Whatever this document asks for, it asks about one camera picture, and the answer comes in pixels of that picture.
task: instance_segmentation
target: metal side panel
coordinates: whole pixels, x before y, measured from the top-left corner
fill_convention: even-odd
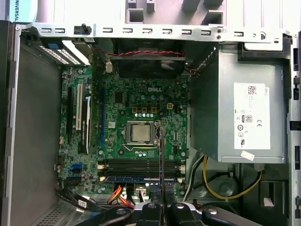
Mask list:
[[[299,84],[295,84],[295,78],[300,77],[300,35],[301,32],[293,36],[293,44],[291,51],[291,95],[294,95],[294,89],[300,89]],[[299,69],[294,70],[294,65],[298,64]],[[291,121],[301,121],[300,118],[300,100],[289,100],[289,113],[287,115],[287,125]],[[298,158],[300,158],[301,137],[300,130],[291,130],[287,127],[288,136],[288,159],[289,159],[289,226],[301,225],[301,206],[297,205],[301,197],[301,170],[298,167]]]
[[[19,38],[9,21],[0,21],[0,160],[1,225],[9,225],[12,185],[13,132]]]

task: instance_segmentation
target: pcie slot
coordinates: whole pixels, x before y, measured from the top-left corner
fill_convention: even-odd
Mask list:
[[[76,122],[75,129],[81,130],[81,109],[83,101],[83,84],[77,85]]]
[[[81,131],[80,131],[80,153],[89,153],[91,97],[86,97],[82,103]]]
[[[74,88],[68,87],[68,102],[67,102],[67,123],[66,134],[68,136],[68,143],[71,143],[73,130],[73,108],[74,108]]]

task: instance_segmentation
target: black pcie slot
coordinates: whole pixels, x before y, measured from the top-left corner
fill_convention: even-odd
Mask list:
[[[87,149],[87,133],[88,131],[88,121],[87,121],[87,114],[88,114],[88,99],[83,99],[82,101],[82,109],[81,109],[81,131],[80,131],[80,144],[79,144],[79,153],[88,154]]]
[[[68,136],[68,144],[70,144],[72,138],[72,131],[73,131],[74,88],[68,87],[67,99],[68,100],[67,100],[66,134]]]

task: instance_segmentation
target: metal frame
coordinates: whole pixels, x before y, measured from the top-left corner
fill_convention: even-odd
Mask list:
[[[300,38],[301,32],[293,36],[293,43],[291,45],[291,96],[294,96],[295,78],[300,77],[300,70],[294,71],[294,55],[293,49],[298,48],[298,64],[300,65]],[[300,101],[289,99],[289,112],[287,115],[287,124],[290,121],[300,121]],[[300,131],[292,131],[287,128],[287,139],[288,139],[288,160],[289,160],[289,225],[297,226],[301,225],[301,218],[296,218],[295,210],[297,209],[297,198],[301,197],[301,170],[295,169],[295,146],[300,146],[301,137]]]
[[[283,35],[290,35],[285,30],[267,30],[267,29],[248,29],[239,28],[231,29],[228,27],[218,26],[190,26],[190,25],[153,25],[153,24],[122,24],[105,26],[101,24],[87,24],[92,28],[92,33],[89,35],[74,35],[74,26],[65,24],[27,24],[16,26],[15,37],[15,54],[14,61],[16,62],[16,73],[11,76],[14,77],[12,82],[11,92],[11,106],[10,106],[10,122],[9,128],[11,135],[7,137],[10,139],[10,144],[7,143],[6,150],[8,155],[8,172],[6,184],[6,198],[7,203],[3,208],[7,208],[8,213],[3,216],[2,220],[8,216],[5,225],[9,225],[10,220],[10,205],[11,205],[11,191],[12,191],[12,170],[13,170],[13,153],[14,153],[14,134],[15,134],[15,117],[16,117],[16,92],[18,80],[18,58],[20,48],[20,34],[21,30],[29,30],[38,33],[40,37],[44,38],[148,38],[148,39],[175,39],[175,40],[191,40],[191,41],[211,41],[211,42],[242,42],[248,45],[249,50],[270,50],[281,51],[283,48]],[[299,48],[300,41],[298,34],[292,37],[293,43],[291,45],[291,59],[293,59],[293,49]],[[294,77],[300,76],[299,71],[293,70],[293,60],[291,61],[291,96],[293,96]],[[287,122],[300,121],[300,102],[289,99],[289,113]],[[295,170],[294,147],[300,145],[301,137],[300,131],[291,131],[287,129],[288,135],[288,159],[290,171],[290,212],[289,212],[289,225],[296,226],[301,224],[301,219],[295,219],[295,200],[296,197],[301,197],[301,171]]]
[[[194,25],[155,25],[155,24],[86,24],[92,29],[90,34],[74,34],[74,26],[80,24],[41,24],[21,25],[22,30],[35,29],[43,38],[139,38],[171,39],[187,41],[243,42],[248,50],[281,51],[282,29],[232,29],[224,26]]]

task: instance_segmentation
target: green motherboard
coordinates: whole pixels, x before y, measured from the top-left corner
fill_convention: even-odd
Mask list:
[[[143,174],[139,167],[158,165],[163,128],[164,158],[171,169],[179,170],[173,182],[176,194],[182,194],[188,76],[125,79],[110,67],[94,56],[91,67],[63,69],[59,179],[80,178],[74,188],[79,194],[111,194],[123,181],[143,186],[145,180],[140,179],[152,174]],[[138,172],[126,170],[129,166]]]

